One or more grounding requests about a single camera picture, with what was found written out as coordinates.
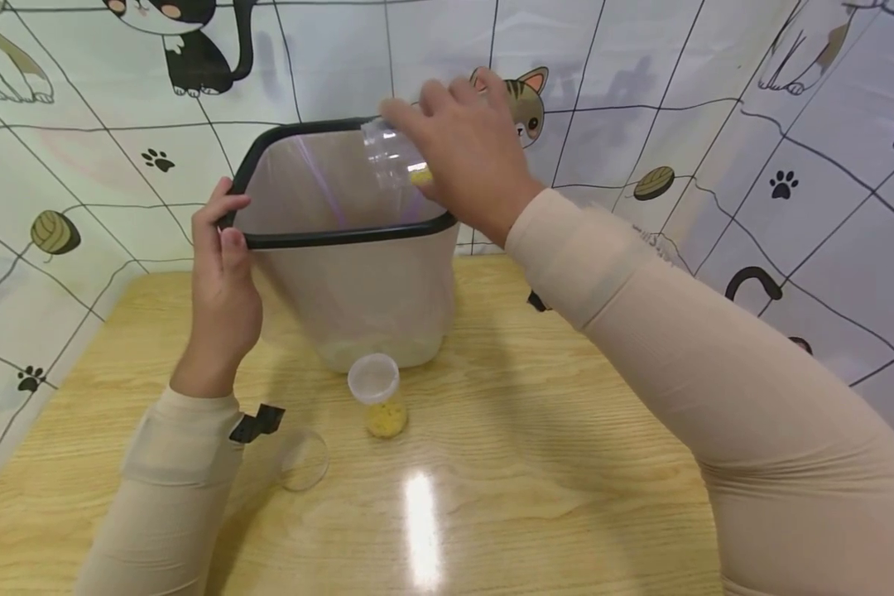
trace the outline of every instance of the cat ear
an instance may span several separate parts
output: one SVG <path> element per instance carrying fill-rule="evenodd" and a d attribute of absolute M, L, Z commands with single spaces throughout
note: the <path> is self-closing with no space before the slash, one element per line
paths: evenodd
<path fill-rule="evenodd" d="M 550 70 L 546 68 L 545 65 L 542 65 L 539 68 L 530 70 L 529 73 L 524 74 L 517 80 L 525 83 L 527 87 L 535 90 L 535 92 L 539 94 L 543 90 L 543 87 L 546 87 L 546 78 L 549 75 Z"/>
<path fill-rule="evenodd" d="M 487 90 L 487 85 L 483 81 L 481 81 L 479 79 L 479 77 L 477 76 L 477 73 L 479 73 L 480 69 L 482 69 L 482 68 L 486 68 L 486 67 L 483 67 L 481 65 L 481 67 L 473 69 L 473 74 L 470 75 L 470 83 L 473 86 L 473 89 L 476 90 L 477 93 L 482 93 L 482 92 L 485 92 L 485 90 Z"/>

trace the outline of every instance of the left hand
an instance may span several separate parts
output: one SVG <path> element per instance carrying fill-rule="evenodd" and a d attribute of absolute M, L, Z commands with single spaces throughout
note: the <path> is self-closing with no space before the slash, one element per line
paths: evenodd
<path fill-rule="evenodd" d="M 232 181 L 222 178 L 211 199 L 192 215 L 192 329 L 189 345 L 170 387 L 190 397 L 233 393 L 235 372 L 258 343 L 262 301 L 252 282 L 245 236 L 236 228 L 219 231 L 216 222 L 245 208 L 247 195 L 226 195 Z"/>

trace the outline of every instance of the container lid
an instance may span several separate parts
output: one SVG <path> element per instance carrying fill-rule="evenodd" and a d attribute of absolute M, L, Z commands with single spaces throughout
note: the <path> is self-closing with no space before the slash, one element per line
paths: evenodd
<path fill-rule="evenodd" d="M 386 353 L 361 357 L 348 370 L 348 389 L 355 400 L 373 406 L 395 394 L 401 384 L 401 371 Z"/>

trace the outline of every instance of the translucent plastic container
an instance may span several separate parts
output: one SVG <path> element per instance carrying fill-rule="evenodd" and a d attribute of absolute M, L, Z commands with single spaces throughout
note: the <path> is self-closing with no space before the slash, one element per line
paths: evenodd
<path fill-rule="evenodd" d="M 411 188 L 430 182 L 427 162 L 411 139 L 393 129 L 383 118 L 361 126 L 368 162 L 380 187 L 387 190 Z"/>
<path fill-rule="evenodd" d="M 348 371 L 348 389 L 368 407 L 365 426 L 374 437 L 392 439 L 407 425 L 407 407 L 397 399 L 400 386 L 397 363 L 384 353 L 359 358 Z"/>
<path fill-rule="evenodd" d="M 340 373 L 378 352 L 401 368 L 427 363 L 454 319 L 457 220 L 416 188 L 380 187 L 361 124 L 263 133 L 230 190 L 252 204 L 219 222 L 253 251 L 263 338 L 278 343 L 297 320 Z"/>

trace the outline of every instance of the wooden table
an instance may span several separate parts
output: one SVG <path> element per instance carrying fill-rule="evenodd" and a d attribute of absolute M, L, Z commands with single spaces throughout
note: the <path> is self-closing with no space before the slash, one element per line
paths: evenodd
<path fill-rule="evenodd" d="M 721 594 L 690 454 L 587 341 L 525 303 L 507 257 L 455 260 L 440 355 L 403 371 L 410 421 L 372 439 L 298 333 L 259 344 L 243 409 L 286 408 L 330 469 L 227 521 L 209 594 Z M 0 594 L 65 594 L 136 422 L 189 327 L 189 276 L 135 281 L 0 475 Z M 238 496 L 277 443 L 248 448 Z"/>

